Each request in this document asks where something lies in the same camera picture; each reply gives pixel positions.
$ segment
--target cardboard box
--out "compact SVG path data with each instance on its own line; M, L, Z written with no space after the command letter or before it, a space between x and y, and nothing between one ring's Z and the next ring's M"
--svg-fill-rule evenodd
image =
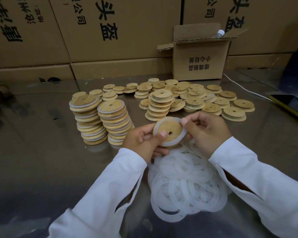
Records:
M50 0L72 62L171 56L181 0Z
M228 56L225 69L285 68L292 53Z
M72 63L76 79L128 77L152 74L170 74L172 58L144 58L100 62Z
M226 31L249 28L229 55L298 49L298 0L185 0L183 24L208 22L219 22Z
M78 92L70 65L0 69L13 94Z
M70 62L49 0L0 0L0 68Z
M222 78L231 40L244 29L233 29L221 38L213 38L221 25L199 23L174 27L174 42L157 50L173 48L173 77L176 80Z

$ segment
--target person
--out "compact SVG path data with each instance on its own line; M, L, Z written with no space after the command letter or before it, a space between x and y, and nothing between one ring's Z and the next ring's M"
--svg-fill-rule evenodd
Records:
M282 238L298 238L298 182L232 137L224 120L197 112L183 118L188 138L194 138L226 184L254 208L262 224ZM86 195L49 227L51 238L120 237L127 207L134 200L143 172L151 158L168 154L159 145L166 131L152 136L154 124L128 132L123 147ZM131 195L125 204L121 201Z

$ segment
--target small open cardboard box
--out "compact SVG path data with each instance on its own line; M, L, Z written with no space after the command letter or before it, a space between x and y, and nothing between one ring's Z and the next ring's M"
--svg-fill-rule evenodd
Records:
M174 27L173 43L157 47L158 51L173 48L174 79L222 78L231 41L246 29L233 28L221 38L212 38L220 29L220 23L198 23Z

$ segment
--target white sleeve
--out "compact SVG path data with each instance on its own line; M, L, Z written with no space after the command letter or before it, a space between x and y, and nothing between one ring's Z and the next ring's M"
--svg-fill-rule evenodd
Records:
M257 155L231 137L211 156L227 185L254 208L266 228L282 238L298 237L298 182L274 167L264 164ZM233 186L226 170L255 194Z
M146 167L137 153L121 148L73 210L67 209L51 224L49 237L120 237L125 211L135 198ZM136 184L131 201L116 210Z

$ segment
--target fingernail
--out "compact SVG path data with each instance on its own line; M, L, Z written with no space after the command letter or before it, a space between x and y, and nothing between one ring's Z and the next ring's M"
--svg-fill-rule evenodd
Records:
M187 122L188 122L188 120L187 120L186 118L182 118L182 119L181 119L181 123L182 123L183 125L185 125Z
M165 138L167 137L167 132L165 130L161 131L160 134Z

